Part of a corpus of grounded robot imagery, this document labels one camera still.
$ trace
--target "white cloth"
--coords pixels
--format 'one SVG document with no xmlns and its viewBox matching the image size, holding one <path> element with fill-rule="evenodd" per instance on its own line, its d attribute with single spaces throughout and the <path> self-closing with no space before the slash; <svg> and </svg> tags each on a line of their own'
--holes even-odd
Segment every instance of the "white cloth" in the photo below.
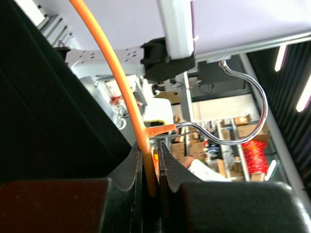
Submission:
<svg viewBox="0 0 311 233">
<path fill-rule="evenodd" d="M 213 171 L 211 168 L 203 164 L 200 160 L 195 159 L 188 167 L 188 170 L 200 178 L 202 181 L 221 181 L 230 182 L 231 180 Z"/>
</svg>

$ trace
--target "black fabric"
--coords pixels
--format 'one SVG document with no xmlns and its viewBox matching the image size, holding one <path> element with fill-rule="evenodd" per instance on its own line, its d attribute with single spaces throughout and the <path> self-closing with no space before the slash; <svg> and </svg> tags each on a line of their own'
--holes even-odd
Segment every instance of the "black fabric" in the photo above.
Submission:
<svg viewBox="0 0 311 233">
<path fill-rule="evenodd" d="M 106 176 L 129 143 L 13 0 L 0 30 L 0 183 Z"/>
</svg>

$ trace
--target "white wall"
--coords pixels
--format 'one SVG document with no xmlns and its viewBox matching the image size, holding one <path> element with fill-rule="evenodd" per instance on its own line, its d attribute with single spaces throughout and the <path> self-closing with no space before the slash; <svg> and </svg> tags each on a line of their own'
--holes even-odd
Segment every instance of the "white wall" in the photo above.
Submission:
<svg viewBox="0 0 311 233">
<path fill-rule="evenodd" d="M 195 120 L 227 119 L 247 114 L 251 114 L 253 120 L 259 120 L 260 117 L 251 94 L 195 102 L 192 105 Z M 174 115 L 182 116 L 180 105 L 172 106 L 172 109 Z"/>
</svg>

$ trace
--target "orange object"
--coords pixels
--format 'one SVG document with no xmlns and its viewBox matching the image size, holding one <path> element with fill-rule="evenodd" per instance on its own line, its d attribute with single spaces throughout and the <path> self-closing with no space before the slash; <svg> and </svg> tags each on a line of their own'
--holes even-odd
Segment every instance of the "orange object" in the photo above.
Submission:
<svg viewBox="0 0 311 233">
<path fill-rule="evenodd" d="M 153 166 L 152 152 L 149 145 L 149 138 L 161 133 L 175 130 L 176 127 L 175 125 L 165 125 L 154 128 L 145 127 L 129 81 L 127 80 L 122 66 L 104 32 L 83 0 L 70 0 L 70 2 L 93 35 L 119 86 L 133 124 L 138 147 L 143 154 L 143 164 L 148 184 L 148 192 L 150 196 L 154 197 L 156 195 L 157 182 Z"/>
</svg>

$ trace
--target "fluorescent light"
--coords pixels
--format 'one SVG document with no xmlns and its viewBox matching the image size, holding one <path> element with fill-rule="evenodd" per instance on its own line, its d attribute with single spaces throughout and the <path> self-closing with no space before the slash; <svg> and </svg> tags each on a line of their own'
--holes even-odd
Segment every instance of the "fluorescent light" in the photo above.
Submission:
<svg viewBox="0 0 311 233">
<path fill-rule="evenodd" d="M 38 26 L 43 20 L 44 15 L 37 8 L 37 5 L 32 0 L 14 0 L 19 7 L 24 11 L 28 18 Z"/>
<path fill-rule="evenodd" d="M 276 66 L 274 70 L 278 72 L 280 69 L 282 69 L 284 62 L 285 62 L 285 57 L 286 57 L 286 52 L 287 52 L 287 44 L 283 44 L 280 46 L 278 50 L 278 55 L 276 59 Z"/>
<path fill-rule="evenodd" d="M 310 96 L 311 96 L 311 74 L 307 81 L 305 88 L 303 89 L 296 109 L 298 112 L 304 110 L 310 103 Z"/>
</svg>

